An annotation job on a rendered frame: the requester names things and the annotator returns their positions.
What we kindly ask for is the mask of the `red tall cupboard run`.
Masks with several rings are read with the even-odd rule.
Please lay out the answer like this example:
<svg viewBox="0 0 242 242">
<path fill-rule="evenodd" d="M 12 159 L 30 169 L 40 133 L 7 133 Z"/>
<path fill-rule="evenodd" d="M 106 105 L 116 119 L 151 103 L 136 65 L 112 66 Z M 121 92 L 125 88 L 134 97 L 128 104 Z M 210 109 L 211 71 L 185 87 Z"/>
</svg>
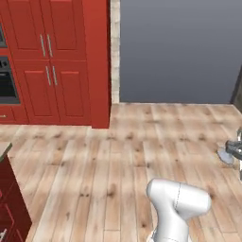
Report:
<svg viewBox="0 0 242 242">
<path fill-rule="evenodd" d="M 20 99 L 0 124 L 106 129 L 111 114 L 111 0 L 0 0 L 0 56 Z"/>
</svg>

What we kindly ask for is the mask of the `dark brown cabinet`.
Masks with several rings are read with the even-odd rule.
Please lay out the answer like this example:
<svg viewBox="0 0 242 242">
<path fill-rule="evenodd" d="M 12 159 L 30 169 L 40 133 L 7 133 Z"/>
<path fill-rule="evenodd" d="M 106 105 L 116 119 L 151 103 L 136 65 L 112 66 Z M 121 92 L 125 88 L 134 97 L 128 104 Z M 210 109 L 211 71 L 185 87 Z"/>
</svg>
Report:
<svg viewBox="0 0 242 242">
<path fill-rule="evenodd" d="M 242 65 L 234 85 L 231 104 L 233 104 L 242 113 Z"/>
</svg>

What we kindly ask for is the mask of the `black built-in oven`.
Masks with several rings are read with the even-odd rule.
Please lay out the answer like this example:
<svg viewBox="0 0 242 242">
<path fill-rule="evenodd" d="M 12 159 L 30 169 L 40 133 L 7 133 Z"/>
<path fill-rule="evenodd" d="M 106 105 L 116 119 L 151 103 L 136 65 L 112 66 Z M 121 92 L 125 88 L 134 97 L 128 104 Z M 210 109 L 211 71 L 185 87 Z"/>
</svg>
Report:
<svg viewBox="0 0 242 242">
<path fill-rule="evenodd" d="M 19 104 L 20 99 L 7 56 L 0 56 L 0 104 Z"/>
</svg>

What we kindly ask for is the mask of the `red island cabinet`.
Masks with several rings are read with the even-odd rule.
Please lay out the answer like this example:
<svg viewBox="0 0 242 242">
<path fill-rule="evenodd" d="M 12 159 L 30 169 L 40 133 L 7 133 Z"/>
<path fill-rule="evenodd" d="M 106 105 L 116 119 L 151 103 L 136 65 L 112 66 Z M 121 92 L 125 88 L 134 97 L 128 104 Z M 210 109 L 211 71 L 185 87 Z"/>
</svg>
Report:
<svg viewBox="0 0 242 242">
<path fill-rule="evenodd" d="M 0 142 L 0 242 L 26 242 L 32 225 L 8 153 L 11 142 Z"/>
</svg>

